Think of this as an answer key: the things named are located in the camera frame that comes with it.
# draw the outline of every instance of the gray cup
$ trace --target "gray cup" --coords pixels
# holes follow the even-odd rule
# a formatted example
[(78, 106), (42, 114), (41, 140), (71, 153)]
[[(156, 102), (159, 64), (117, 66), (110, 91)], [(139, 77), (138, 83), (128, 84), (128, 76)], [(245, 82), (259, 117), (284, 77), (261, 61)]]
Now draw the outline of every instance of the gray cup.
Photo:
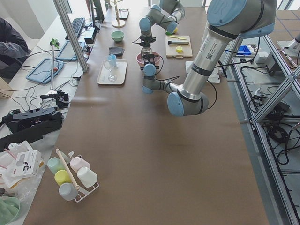
[(78, 191), (74, 188), (72, 183), (63, 183), (59, 188), (61, 197), (67, 201), (75, 199), (78, 195)]

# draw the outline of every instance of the yellow cup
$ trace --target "yellow cup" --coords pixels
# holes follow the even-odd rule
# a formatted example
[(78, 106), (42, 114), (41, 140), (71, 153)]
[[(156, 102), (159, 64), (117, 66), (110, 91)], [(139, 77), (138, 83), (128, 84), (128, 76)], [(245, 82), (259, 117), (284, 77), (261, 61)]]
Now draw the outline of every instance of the yellow cup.
[(54, 179), (59, 186), (63, 183), (72, 182), (66, 170), (58, 170), (54, 176)]

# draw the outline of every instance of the table top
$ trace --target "table top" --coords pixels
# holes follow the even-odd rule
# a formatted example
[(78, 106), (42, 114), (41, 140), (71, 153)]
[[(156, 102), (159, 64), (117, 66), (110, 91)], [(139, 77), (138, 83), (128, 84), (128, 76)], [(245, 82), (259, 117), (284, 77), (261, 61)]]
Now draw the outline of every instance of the table top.
[[(130, 9), (118, 44), (110, 38), (117, 29), (109, 10), (56, 143), (90, 163), (100, 188), (79, 203), (67, 202), (46, 170), (25, 225), (268, 224), (226, 80), (216, 84), (216, 104), (197, 116), (174, 117), (166, 93), (142, 92), (135, 59), (141, 47), (132, 42), (148, 9)], [(205, 23), (200, 7), (186, 8), (179, 23), (178, 34), (190, 35), (194, 57)], [(151, 47), (165, 61), (157, 78), (180, 75), (175, 83), (183, 83), (190, 59), (167, 59), (165, 31), (153, 26), (152, 33), (157, 40)], [(99, 69), (111, 46), (125, 49), (127, 76), (121, 86), (100, 86)], [(203, 92), (211, 105), (213, 88), (207, 84)]]

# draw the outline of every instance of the cutting board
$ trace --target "cutting board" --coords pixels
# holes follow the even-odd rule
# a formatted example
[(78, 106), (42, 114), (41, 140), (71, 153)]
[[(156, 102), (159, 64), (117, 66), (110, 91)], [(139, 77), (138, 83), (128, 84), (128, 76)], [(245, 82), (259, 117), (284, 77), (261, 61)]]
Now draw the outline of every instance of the cutting board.
[[(180, 40), (178, 38), (172, 38), (168, 35), (165, 36), (165, 54), (167, 57), (193, 57), (191, 41), (189, 39), (189, 35), (176, 35), (177, 37), (186, 38), (186, 40)], [(188, 45), (168, 45), (168, 41), (188, 41)], [(183, 52), (176, 52), (176, 47), (181, 46), (183, 48)]]

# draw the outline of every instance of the wine glass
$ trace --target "wine glass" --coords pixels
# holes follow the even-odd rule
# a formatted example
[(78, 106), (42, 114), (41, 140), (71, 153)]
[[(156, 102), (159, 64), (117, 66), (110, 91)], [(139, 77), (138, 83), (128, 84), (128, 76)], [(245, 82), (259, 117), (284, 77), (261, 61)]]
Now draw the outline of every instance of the wine glass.
[(117, 76), (112, 74), (112, 68), (114, 67), (112, 63), (112, 57), (110, 55), (105, 56), (104, 58), (104, 67), (109, 70), (110, 75), (108, 76), (108, 80), (114, 82), (117, 80)]

